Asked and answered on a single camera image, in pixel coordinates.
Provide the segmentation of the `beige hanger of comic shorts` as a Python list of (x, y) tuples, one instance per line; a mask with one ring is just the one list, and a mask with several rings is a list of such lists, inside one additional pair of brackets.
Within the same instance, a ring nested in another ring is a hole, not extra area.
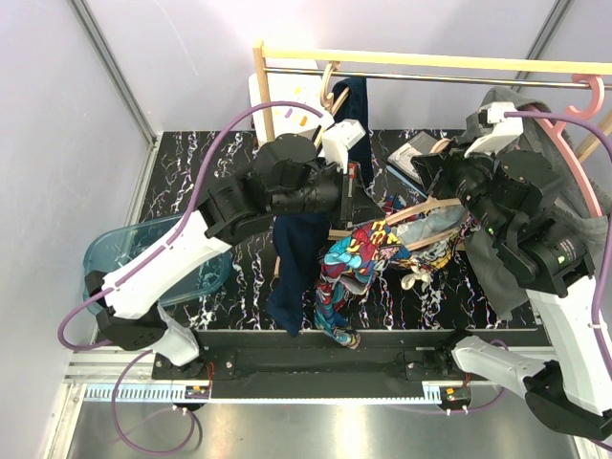
[(409, 251), (417, 251), (458, 234), (464, 214), (456, 198), (428, 197), (421, 204), (387, 216), (386, 224), (396, 230)]

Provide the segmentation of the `navy blue shorts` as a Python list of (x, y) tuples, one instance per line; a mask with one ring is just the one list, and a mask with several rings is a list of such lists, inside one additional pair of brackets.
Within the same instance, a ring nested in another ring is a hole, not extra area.
[[(337, 82), (332, 93), (347, 99), (334, 120), (357, 120), (369, 130), (367, 80), (349, 77)], [(291, 337), (299, 334), (303, 320), (303, 294), (314, 286), (320, 272), (318, 257), (328, 241), (330, 222), (323, 213), (280, 215), (273, 223), (273, 246), (280, 258), (279, 277), (268, 298), (266, 311)]]

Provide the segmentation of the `colourful comic print shorts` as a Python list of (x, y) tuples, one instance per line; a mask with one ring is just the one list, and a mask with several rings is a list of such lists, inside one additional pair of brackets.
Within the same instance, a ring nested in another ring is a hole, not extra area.
[(404, 271), (402, 289), (417, 282), (431, 282), (433, 274), (450, 261), (457, 247), (478, 229), (473, 216), (465, 211), (458, 234), (417, 251), (409, 251), (395, 229), (382, 220), (368, 222), (353, 229), (324, 254), (316, 285), (314, 324), (327, 337), (349, 349), (359, 347), (361, 337), (340, 313), (351, 299), (366, 295), (375, 279), (388, 268)]

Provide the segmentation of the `beige hanger of navy shorts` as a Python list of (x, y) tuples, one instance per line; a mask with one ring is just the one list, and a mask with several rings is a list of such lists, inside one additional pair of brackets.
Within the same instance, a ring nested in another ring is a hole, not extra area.
[(347, 100), (350, 94), (350, 89), (345, 88), (341, 91), (339, 96), (336, 98), (334, 94), (329, 91), (328, 86), (334, 71), (337, 71), (340, 67), (339, 61), (329, 61), (323, 71), (321, 78), (321, 89), (319, 92), (319, 102), (321, 106), (334, 116), (342, 104)]

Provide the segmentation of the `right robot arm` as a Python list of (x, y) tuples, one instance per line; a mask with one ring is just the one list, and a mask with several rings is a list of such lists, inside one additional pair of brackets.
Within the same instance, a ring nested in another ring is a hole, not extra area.
[(468, 331), (443, 340), (437, 373), (471, 373), (521, 397), (551, 430), (603, 442), (611, 436), (611, 377), (590, 303), (594, 263), (585, 240), (553, 214), (563, 179), (539, 153), (496, 159), (460, 148), (412, 159), (428, 194), (456, 198), (480, 225), (539, 313), (556, 356), (523, 357)]

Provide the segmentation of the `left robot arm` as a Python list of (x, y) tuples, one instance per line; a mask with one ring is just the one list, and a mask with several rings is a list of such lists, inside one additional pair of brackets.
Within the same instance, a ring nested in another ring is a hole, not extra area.
[(161, 296), (197, 267), (267, 230), (277, 215), (323, 213), (333, 223), (383, 218), (358, 164), (340, 166), (297, 134), (259, 149), (252, 163), (201, 191), (195, 209), (127, 265), (86, 277), (100, 306), (100, 333), (126, 351), (150, 348), (188, 379), (206, 369), (195, 334), (169, 316)]

